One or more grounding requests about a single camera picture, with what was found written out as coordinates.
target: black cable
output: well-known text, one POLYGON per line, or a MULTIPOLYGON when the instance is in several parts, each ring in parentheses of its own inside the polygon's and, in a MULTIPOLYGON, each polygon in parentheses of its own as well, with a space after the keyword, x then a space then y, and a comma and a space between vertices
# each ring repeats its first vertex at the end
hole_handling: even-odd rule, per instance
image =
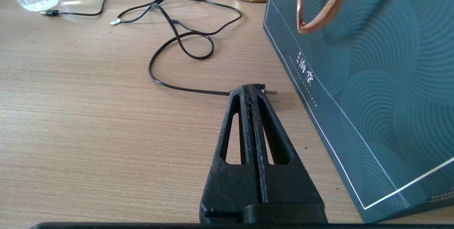
MULTIPOLYGON (((193 58, 193 59, 198 59, 198 60, 203 60, 203 59, 208 59, 209 57, 211 57, 211 55, 213 54, 214 52, 214 42, 213 40, 211 39, 211 35, 216 35, 217 33, 221 32, 225 27, 227 27, 228 25, 232 24, 233 22, 239 20, 243 14, 240 12, 239 9, 236 9, 234 7, 231 7, 231 6, 228 6, 228 5, 224 5, 224 4, 218 4, 216 2, 213 2, 213 1, 208 1, 208 0, 187 0, 187 1, 200 1, 200 2, 206 2, 208 4, 213 4, 215 6, 220 6, 220 7, 224 7, 224 8, 227 8, 227 9, 232 9, 234 10, 235 12, 238 13, 238 17, 236 19, 233 19, 227 23, 225 23, 222 27, 220 27, 218 30, 214 31, 214 32, 210 32, 210 33, 206 33, 206 32, 201 32, 201 31, 198 31, 198 30, 194 30, 194 29, 191 29, 189 27, 186 27, 184 24, 182 24, 181 22, 179 22, 178 20, 173 20, 169 17, 169 15, 164 11, 164 9, 160 6, 160 3, 162 3, 164 0, 154 0, 152 1, 151 3, 148 3, 148 4, 144 4, 144 5, 140 5, 140 6, 136 6, 136 7, 132 7, 132 8, 129 8, 125 11, 123 11, 122 13, 120 13, 117 17, 117 22, 116 23, 130 23, 130 22, 135 22, 137 20, 139 20, 141 17, 143 17, 148 11, 150 11, 151 9, 153 9, 154 7, 156 9, 159 10, 159 12, 161 12, 161 14, 165 17, 165 19, 167 20, 167 22, 169 23, 170 27, 172 28, 173 30, 173 33, 175 34, 175 37, 168 40, 167 42, 165 42, 155 53, 154 55, 152 56, 151 60, 150 60, 150 64, 149 64, 149 74, 151 76, 151 78, 159 83, 160 85, 163 85, 165 87, 168 87, 168 88, 172 88, 172 89, 176 89, 176 90, 182 90, 182 91, 188 91, 188 92, 195 92, 195 93, 205 93, 205 94, 214 94, 214 95, 223 95, 223 96, 229 96, 230 95, 230 92, 224 92, 224 91, 211 91, 211 90, 201 90, 201 89, 192 89, 192 88, 183 88, 183 87, 178 87, 178 86, 175 86, 175 85, 170 85, 168 83, 165 83, 165 82, 162 82, 161 80, 159 80, 158 78, 156 78, 154 75, 153 75, 153 71, 152 71, 152 67, 153 67, 153 63, 156 61, 156 58, 159 56, 159 54, 167 47, 169 46, 171 43, 173 43, 174 41, 178 41, 178 44, 180 45, 180 48, 184 51, 184 53, 186 53, 187 56, 193 58), (137 17, 135 17, 134 19, 132 20, 123 20, 122 19, 122 16, 127 14, 128 12, 130 11, 133 11, 133 10, 136 10, 136 9, 140 9, 140 8, 144 8, 146 7, 146 9, 137 17), (175 24, 178 24, 180 25, 181 27, 183 27, 184 29, 188 30, 188 32, 186 33, 183 33, 183 34, 180 34, 178 33, 176 27, 175 27, 175 24), (187 37, 187 36, 191 36, 191 35, 198 35, 198 36, 202 36, 204 38, 206 38, 210 44, 211 44, 211 51, 204 55, 204 56, 195 56, 193 54, 191 54, 190 52, 188 52, 186 50, 186 48, 184 47, 183 45, 183 42, 181 40, 181 38, 183 37, 187 37)), ((96 12, 96 13, 79 13, 79 12, 59 12, 58 10, 47 10, 45 12, 42 12, 42 14, 44 15, 47 15, 47 16, 57 16, 57 15, 60 15, 60 14, 65 14, 65 15, 79 15, 79 16, 98 16, 100 14, 102 14, 104 12, 104 8, 105 8, 105 5, 107 3, 107 0, 103 0, 102 2, 102 5, 101 5, 101 9, 99 12, 96 12)))

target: cable plug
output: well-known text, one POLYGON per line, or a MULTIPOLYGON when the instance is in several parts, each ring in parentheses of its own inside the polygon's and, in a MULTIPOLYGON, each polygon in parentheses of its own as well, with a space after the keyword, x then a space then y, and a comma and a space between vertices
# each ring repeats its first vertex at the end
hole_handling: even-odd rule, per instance
POLYGON ((58 10, 46 10, 44 12, 40 12, 40 14, 42 14, 43 16, 55 17, 55 16, 59 15, 59 11, 58 10))

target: metal connector tip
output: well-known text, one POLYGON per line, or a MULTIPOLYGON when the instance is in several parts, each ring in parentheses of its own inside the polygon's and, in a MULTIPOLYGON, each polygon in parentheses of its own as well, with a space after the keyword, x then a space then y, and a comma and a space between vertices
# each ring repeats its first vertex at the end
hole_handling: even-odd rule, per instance
POLYGON ((55 16, 59 15, 59 11, 58 10, 46 10, 46 11, 40 12, 40 14, 42 14, 43 16, 55 17, 55 16))
POLYGON ((265 94, 266 94, 266 95, 277 95, 277 91, 268 91, 268 90, 265 90, 265 94))

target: curved wave pattern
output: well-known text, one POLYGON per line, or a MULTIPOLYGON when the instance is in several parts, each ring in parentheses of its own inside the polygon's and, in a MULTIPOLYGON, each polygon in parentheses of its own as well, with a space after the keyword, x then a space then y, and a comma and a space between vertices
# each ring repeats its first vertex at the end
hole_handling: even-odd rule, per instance
POLYGON ((416 174, 454 157, 454 107, 408 92, 396 103, 394 131, 398 143, 411 143, 411 148, 397 147, 416 174))
POLYGON ((412 184, 408 188, 402 190, 402 194, 415 200, 421 200, 417 195, 410 195, 414 187, 420 187, 424 190, 425 195, 433 196, 441 194, 440 190, 449 190, 452 187, 452 179, 454 177, 454 164, 448 164, 438 171, 428 175, 418 181, 417 184, 412 184))
POLYGON ((274 8, 272 4, 269 5, 268 16, 266 17, 266 27, 273 33, 274 41, 276 42, 277 47, 282 48, 286 46, 286 36, 288 35, 288 28, 285 23, 280 20, 281 16, 279 12, 274 8))
POLYGON ((363 71, 352 77, 340 106, 366 142, 396 143, 394 108, 402 84, 381 71, 363 71))
POLYGON ((282 14, 285 22, 289 25, 294 34, 298 33, 296 28, 297 0, 273 0, 276 8, 282 14))
MULTIPOLYGON (((331 155, 329 153, 333 161, 336 161, 336 157, 334 155, 331 155)), ((363 190, 363 179, 362 179, 362 170, 361 170, 361 164, 358 160, 358 154, 355 152, 355 150, 337 150, 336 149, 336 155, 339 158, 340 162, 342 163, 343 168, 341 167, 340 163, 334 163, 334 166, 337 171, 342 171, 345 169, 346 174, 348 175, 351 184, 355 187, 355 192, 357 195, 360 197, 360 200, 362 201, 363 199, 361 198, 362 196, 362 190, 363 190)), ((344 182, 347 182, 347 177, 345 176, 344 173, 339 173, 340 177, 344 182)), ((350 184, 345 184, 347 189, 350 190, 352 196, 355 195, 353 192, 353 189, 350 187, 350 184)), ((359 203, 359 200, 356 198, 352 198, 353 201, 357 204, 359 203)))
POLYGON ((454 103, 454 0, 420 0, 420 55, 410 88, 436 103, 454 103))
POLYGON ((342 127, 342 117, 344 115, 340 112, 339 108, 333 103, 329 97, 316 97, 317 121, 325 129, 330 129, 325 132, 326 137, 329 139, 331 146, 337 151, 348 152, 350 147, 348 137, 342 127))
POLYGON ((403 205, 400 195, 392 195, 386 201, 379 202, 370 208, 358 209, 364 221, 376 221, 377 218, 386 218, 391 214, 399 213, 407 207, 403 205))
MULTIPOLYGON (((310 22, 313 18, 315 18, 327 1, 328 0, 303 0, 303 19, 305 22, 310 22)), ((310 34, 306 34, 305 36, 312 40, 321 40, 324 38, 322 31, 315 31, 310 34)))
POLYGON ((336 40, 348 40, 351 70, 380 70, 399 79, 412 74, 420 44, 417 17, 407 0, 349 0, 327 28, 336 40))
MULTIPOLYGON (((396 150, 393 149, 394 146, 388 147, 382 143, 371 141, 368 142, 368 144, 376 156, 381 158, 381 165, 397 188, 403 187, 408 182, 421 175, 415 172, 413 167, 402 159, 402 155, 396 153, 396 150)), ((425 201, 427 193, 420 184, 413 184, 402 192, 402 196, 410 202, 411 205, 415 205, 425 201)))
POLYGON ((314 55, 312 52, 312 44, 307 35, 300 35, 295 34, 295 38, 297 39, 298 45, 301 47, 301 53, 303 54, 304 58, 310 64, 313 65, 314 62, 314 55))
MULTIPOLYGON (((313 40, 310 40, 310 44, 312 55, 316 58, 311 61, 312 70, 331 96, 339 95, 350 75, 350 48, 340 45, 325 45, 313 40)), ((327 96, 324 90, 318 94, 327 96)))
MULTIPOLYGON (((371 158, 370 152, 366 148, 361 148, 364 144, 360 142, 356 142, 354 144, 356 147, 355 158, 358 160, 361 170, 360 177, 362 178, 362 191, 360 198, 363 204, 368 206, 383 196, 395 191, 395 187, 391 184, 381 168, 377 166, 376 161, 371 158)), ((405 208, 405 204, 402 202, 400 196, 395 199, 392 205, 386 205, 386 209, 388 210, 393 208, 405 208)))

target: white border line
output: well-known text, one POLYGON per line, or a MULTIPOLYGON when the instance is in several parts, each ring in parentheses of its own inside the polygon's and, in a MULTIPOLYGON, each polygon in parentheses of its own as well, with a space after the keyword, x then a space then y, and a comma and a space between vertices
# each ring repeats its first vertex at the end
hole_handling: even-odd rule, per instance
MULTIPOLYGON (((303 55, 303 57, 305 58, 304 56, 304 53, 303 51, 301 50, 301 46, 300 44, 298 43, 297 41, 297 38, 295 37, 295 35, 292 33, 292 30, 290 29, 290 27, 288 26, 287 22, 285 21, 284 19, 284 16, 282 16, 281 12, 277 9, 277 6, 276 4, 274 4, 274 1, 273 0, 270 0, 272 3, 273 3, 273 6, 274 8, 276 9, 277 13, 281 16, 281 19, 282 21, 285 23, 285 25, 287 26, 287 29, 289 30, 290 34, 292 35, 293 37, 293 40, 295 40, 295 43, 297 44, 299 50, 301 51, 301 54, 303 55)), ((308 64, 308 67, 309 69, 311 69, 311 71, 313 71, 312 67, 310 64, 308 64)), ((380 167, 381 171, 383 172, 383 174, 386 176, 386 178, 388 179, 388 181, 391 183, 392 187, 394 187, 394 190, 397 190, 397 186, 394 184, 393 180, 391 179, 391 177, 388 175, 388 173, 386 172, 386 170, 383 168, 383 166, 381 165, 380 161, 378 161, 378 158, 376 157, 375 153, 373 153, 372 149, 370 148, 370 146, 368 145, 368 143, 366 142, 366 140, 364 139, 364 137, 361 135, 361 133, 359 132, 359 130, 355 127, 355 124, 353 124, 353 122, 350 120, 350 118, 347 116, 347 114, 345 113, 345 111, 341 108, 341 106, 339 106, 339 104, 337 103, 336 100, 334 100, 334 98, 331 96, 331 94, 328 92, 328 90, 326 90, 326 88, 323 86, 323 84, 321 83, 321 81, 319 80, 319 78, 317 77, 316 74, 314 74, 314 78, 317 79, 317 81, 320 83, 320 86, 323 88, 323 90, 326 92, 326 94, 328 95, 328 97, 331 98, 331 100, 334 102, 334 104, 337 106, 337 108, 339 109, 339 111, 344 115, 344 117, 347 119, 347 121, 350 123, 350 125, 352 126, 352 128, 355 130, 355 132, 357 133, 357 135, 361 138, 361 140, 363 141, 364 145, 366 146, 366 148, 368 149, 370 155, 372 155, 373 159, 375 160, 375 162, 378 164, 378 166, 380 167)), ((402 198, 402 201, 404 203, 405 206, 410 206, 407 202, 407 200, 405 200, 404 196, 399 193, 399 196, 402 198)))
POLYGON ((337 161, 339 162, 340 166, 342 167, 342 170, 344 171, 345 176, 347 176, 347 180, 348 180, 348 182, 350 183, 351 188, 353 189, 353 192, 355 192, 355 195, 356 195, 356 197, 358 198, 358 201, 360 201, 361 206, 365 209, 365 207, 364 207, 364 205, 363 205, 363 203, 362 203, 360 197, 358 196, 358 193, 356 192, 355 188, 353 187, 353 184, 352 184, 351 181, 350 181, 350 178, 349 178, 348 175, 347 175, 347 171, 345 171, 345 168, 344 168, 344 166, 342 165, 341 160, 339 159, 339 157, 337 156, 336 152, 334 151, 334 148, 331 146, 331 143, 330 143, 330 141, 328 140, 328 138, 326 137, 325 133, 323 132, 323 129, 321 129, 320 124, 318 124, 317 118, 315 118, 314 113, 312 112, 312 109, 311 109, 311 107, 309 106, 308 100, 307 100, 306 97, 304 96, 303 92, 301 91, 300 87, 299 87, 298 84, 297 84, 297 81, 295 80, 295 78, 293 77, 292 73, 290 72, 290 68, 289 68, 289 66, 288 66, 288 64, 287 64, 287 61, 285 61, 285 58, 284 58, 284 56, 282 55, 281 51, 279 50, 279 47, 276 45, 276 42, 274 41, 273 36, 271 36, 271 33, 270 33, 270 31, 268 30, 268 27, 266 26, 266 23, 265 23, 264 26, 265 26, 266 31, 268 32, 269 36, 271 37, 271 41, 274 43, 274 46, 276 47, 277 51, 278 51, 279 54, 281 55, 282 61, 283 61, 283 62, 285 63, 285 65, 287 66, 288 72, 290 73, 290 76, 292 77, 293 82, 294 82, 295 85, 297 86, 298 90, 300 91, 301 95, 302 95, 303 98, 304 98, 304 101, 305 101, 306 104, 308 105, 308 109, 309 109, 309 111, 311 112, 312 117, 313 117, 314 121, 316 122, 318 128, 320 129, 320 132, 323 134, 323 137, 325 137, 325 140, 326 140, 326 142, 328 143, 328 145, 331 147, 331 150, 333 150, 334 156, 336 156, 337 161))
POLYGON ((344 174, 345 174, 345 176, 347 177, 347 180, 348 180, 348 182, 350 183, 350 186, 352 187, 353 192, 355 192, 355 195, 356 195, 356 197, 358 198, 358 201, 360 202, 360 204, 361 204, 361 206, 363 207, 364 210, 369 209, 369 208, 371 208, 372 206, 377 205, 378 203, 382 202, 383 200, 385 200, 385 199, 387 199, 387 198, 389 198, 389 197, 391 197, 391 196, 393 196, 393 195, 395 195, 395 194, 397 194, 397 193, 400 194, 400 192, 401 192, 402 190, 406 189, 407 187, 411 186, 412 184, 414 184, 414 183, 420 181, 421 179, 423 179, 423 178, 429 176, 429 175, 432 174, 433 172, 438 171, 439 169, 443 168, 444 166, 447 166, 448 164, 454 162, 454 157, 452 157, 451 159, 445 161, 444 163, 442 163, 442 164, 440 164, 440 165, 434 167, 433 169, 427 171, 426 173, 424 173, 424 174, 420 175, 419 177, 413 179, 412 181, 408 182, 407 184, 405 184, 405 185, 402 186, 401 188, 396 189, 394 192, 390 193, 389 195, 386 195, 386 196, 384 196, 383 198, 380 198, 379 200, 377 200, 376 202, 373 202, 371 205, 368 205, 367 207, 365 207, 365 206, 363 205, 363 203, 362 203, 360 197, 358 196, 358 193, 356 192, 355 187, 353 187, 353 184, 352 184, 352 182, 350 181, 350 178, 349 178, 349 176, 347 175, 347 172, 345 171, 344 165, 342 164, 341 160, 339 159, 339 157, 337 156, 336 152, 334 151, 334 148, 332 147, 332 145, 331 145, 330 141, 328 140, 328 138, 326 137, 325 133, 324 133, 323 130, 321 129, 321 127, 320 127, 320 125, 319 125, 319 123, 318 123, 318 121, 317 121, 317 119, 316 119, 314 113, 312 112, 312 109, 311 109, 311 107, 310 107, 310 103, 306 100, 306 97, 304 96, 303 92, 301 91, 300 87, 298 86, 297 81, 296 81, 295 78, 293 77, 293 74, 292 74, 292 72, 291 72, 291 70, 290 70, 290 67, 289 67, 288 64, 287 64, 287 61, 285 60, 284 56, 282 55, 281 51, 279 50, 279 47, 277 46, 276 42, 274 41, 273 36, 271 35, 270 31, 268 30, 268 27, 267 27, 267 25, 266 25, 266 16, 268 15, 268 9, 269 9, 269 7, 270 7, 270 2, 272 2, 272 3, 274 4, 274 1, 268 0, 267 6, 266 6, 266 11, 265 11, 265 19, 264 19, 264 22, 263 22, 263 26, 266 28, 266 31, 268 32, 268 35, 269 35, 270 38, 271 38, 271 41, 274 43, 274 46, 276 47, 277 51, 278 51, 279 54, 281 55, 282 61, 283 61, 283 62, 285 63, 285 65, 287 66, 288 72, 290 73, 290 76, 292 77, 293 82, 294 82, 295 85, 297 86, 298 90, 299 90, 300 93, 301 93, 301 96, 304 98, 304 101, 305 101, 306 104, 308 105, 308 109, 309 109, 309 111, 311 112, 314 121, 316 122, 318 128, 320 129, 320 132, 323 134, 323 137, 325 138, 326 142, 328 143, 328 145, 330 146, 331 150, 333 151, 334 156, 336 157, 337 161, 339 162, 340 166, 342 167, 342 170, 344 171, 344 174))

